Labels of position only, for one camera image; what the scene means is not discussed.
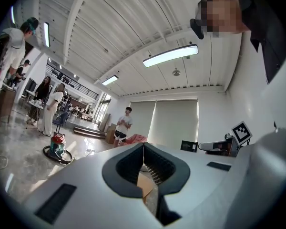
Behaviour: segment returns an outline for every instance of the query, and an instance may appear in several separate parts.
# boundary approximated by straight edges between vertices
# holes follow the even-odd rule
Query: red cloth
[[[125,142],[121,142],[120,146],[134,144],[134,143],[144,143],[147,141],[147,137],[139,134],[134,134],[130,138],[127,138]]]

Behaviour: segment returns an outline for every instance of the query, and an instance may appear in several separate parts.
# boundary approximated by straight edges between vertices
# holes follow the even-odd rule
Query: vacuum cleaner
[[[68,165],[74,160],[74,157],[65,147],[65,136],[60,133],[54,133],[54,136],[51,138],[51,145],[45,146],[43,153],[49,159]]]

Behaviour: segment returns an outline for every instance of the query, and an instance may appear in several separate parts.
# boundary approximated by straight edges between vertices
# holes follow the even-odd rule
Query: step
[[[86,133],[93,134],[93,135],[105,136],[105,133],[99,133],[98,131],[94,131],[92,129],[86,129],[84,127],[77,127],[77,126],[75,126],[74,130],[81,131],[81,132],[86,132]]]
[[[94,134],[90,134],[88,132],[78,131],[78,130],[75,130],[75,129],[73,130],[73,132],[75,134],[83,135],[83,136],[90,137],[90,138],[105,139],[104,135],[94,135]]]

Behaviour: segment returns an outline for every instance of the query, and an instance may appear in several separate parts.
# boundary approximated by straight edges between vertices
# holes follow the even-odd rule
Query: staircase
[[[90,138],[105,139],[105,132],[93,130],[83,126],[74,126],[73,132],[77,135],[82,135]]]

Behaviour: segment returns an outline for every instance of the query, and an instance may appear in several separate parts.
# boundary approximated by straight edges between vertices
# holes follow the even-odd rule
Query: white t-shirt
[[[133,119],[130,117],[130,116],[121,116],[119,118],[119,121],[120,122],[121,120],[124,120],[126,124],[128,125],[132,125],[133,124]],[[127,134],[127,127],[124,125],[124,124],[121,124],[121,125],[117,125],[116,128],[115,128],[116,131],[118,132],[122,132],[123,134]]]
[[[8,28],[2,31],[10,36],[8,50],[3,58],[2,71],[0,73],[0,91],[3,85],[3,80],[10,66],[18,69],[25,55],[25,41],[23,32],[16,28]]]
[[[57,102],[53,105],[55,109],[57,109],[58,103],[62,100],[63,93],[62,92],[55,92],[49,95],[49,99],[46,103],[47,106],[50,106],[51,103],[56,100]]]

